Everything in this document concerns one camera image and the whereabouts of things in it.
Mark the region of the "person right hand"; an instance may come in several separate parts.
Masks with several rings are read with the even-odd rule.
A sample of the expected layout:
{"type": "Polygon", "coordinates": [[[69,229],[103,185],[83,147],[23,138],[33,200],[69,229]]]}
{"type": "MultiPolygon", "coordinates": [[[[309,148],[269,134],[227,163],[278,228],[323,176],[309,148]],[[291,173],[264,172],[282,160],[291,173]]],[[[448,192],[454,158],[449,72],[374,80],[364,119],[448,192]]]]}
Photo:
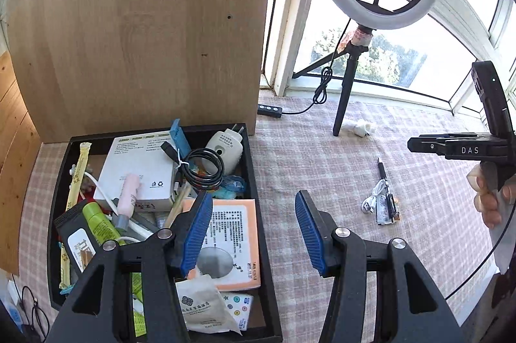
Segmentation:
{"type": "Polygon", "coordinates": [[[474,198],[475,209],[481,213],[486,227],[489,229],[495,228],[502,222],[500,200],[489,190],[480,165],[475,165],[472,168],[467,174],[467,180],[476,192],[474,198]]]}

